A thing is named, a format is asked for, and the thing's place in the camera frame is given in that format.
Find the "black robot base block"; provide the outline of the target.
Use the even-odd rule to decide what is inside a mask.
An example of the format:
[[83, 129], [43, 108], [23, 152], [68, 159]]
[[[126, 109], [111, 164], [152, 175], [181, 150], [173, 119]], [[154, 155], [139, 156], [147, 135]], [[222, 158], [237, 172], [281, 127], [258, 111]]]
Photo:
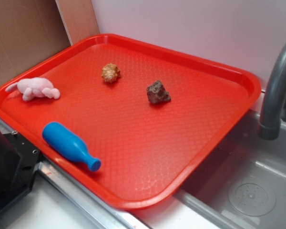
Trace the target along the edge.
[[0, 214], [31, 192], [40, 158], [23, 135], [0, 131]]

